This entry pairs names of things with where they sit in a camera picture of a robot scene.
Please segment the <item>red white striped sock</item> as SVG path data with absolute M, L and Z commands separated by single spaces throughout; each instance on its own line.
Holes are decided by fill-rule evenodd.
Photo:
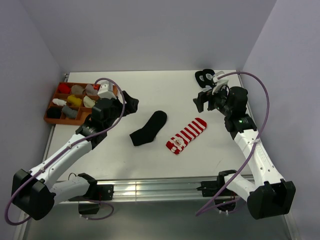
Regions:
M 175 155 L 179 155 L 190 142 L 195 140 L 207 128 L 207 123 L 196 117 L 181 131 L 173 135 L 165 146 Z

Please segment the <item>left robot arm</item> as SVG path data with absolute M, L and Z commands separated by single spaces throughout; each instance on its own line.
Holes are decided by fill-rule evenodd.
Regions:
M 29 171 L 18 170 L 13 176 L 10 202 L 30 218 L 40 220 L 61 202 L 72 198 L 94 200 L 98 196 L 97 180 L 90 175 L 80 173 L 71 180 L 57 180 L 102 142 L 122 117 L 138 110 L 138 99 L 125 91 L 121 96 L 124 102 L 117 97 L 98 99 L 91 114 L 59 151 Z

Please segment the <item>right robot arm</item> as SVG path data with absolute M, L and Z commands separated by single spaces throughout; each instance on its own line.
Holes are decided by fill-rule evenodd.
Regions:
M 198 112 L 203 112 L 204 103 L 208 110 L 218 110 L 224 115 L 224 124 L 231 138 L 246 158 L 243 166 L 249 166 L 254 181 L 240 175 L 241 169 L 225 170 L 218 174 L 212 198 L 196 213 L 219 207 L 214 204 L 222 194 L 235 193 L 246 203 L 251 216 L 258 220 L 289 213 L 296 193 L 292 181 L 286 181 L 272 163 L 261 140 L 260 131 L 247 114 L 248 91 L 242 87 L 224 87 L 221 90 L 207 90 L 193 99 Z

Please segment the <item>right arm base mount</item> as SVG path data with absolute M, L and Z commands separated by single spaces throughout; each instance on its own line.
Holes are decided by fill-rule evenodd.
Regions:
M 218 183 L 218 180 L 201 181 L 200 182 L 200 186 L 197 187 L 196 189 L 198 191 L 201 191 L 202 197 L 204 197 L 204 198 L 209 198 L 210 197 L 211 198 L 220 189 L 220 184 Z M 229 202 L 229 201 L 233 201 L 233 200 L 238 198 L 238 195 L 235 192 L 233 192 L 231 190 L 228 190 L 226 188 L 226 189 L 224 189 L 222 191 L 222 193 L 219 195 L 219 197 L 224 197 L 224 198 L 218 198 L 217 197 L 214 200 L 214 204 L 215 205 L 218 205 L 218 204 L 221 204 L 221 203 L 225 203 L 225 202 Z M 225 205 L 218 206 L 216 208 L 216 210 L 219 213 L 226 214 L 226 213 L 229 213 L 229 212 L 237 211 L 238 208 L 243 207 L 245 205 L 245 203 L 246 203 L 245 201 L 239 200 L 237 202 L 233 202 L 233 203 L 230 203 L 230 204 L 225 204 Z

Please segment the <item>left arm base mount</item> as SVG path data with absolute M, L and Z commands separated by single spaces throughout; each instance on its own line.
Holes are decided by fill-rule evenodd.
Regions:
M 110 213 L 108 217 L 114 213 L 114 207 L 109 204 L 109 201 L 113 199 L 114 185 L 112 184 L 98 184 L 92 193 L 84 196 L 75 196 L 70 198 L 69 202 L 78 202 L 78 212 L 82 216 L 98 214 L 103 207 L 108 206 Z

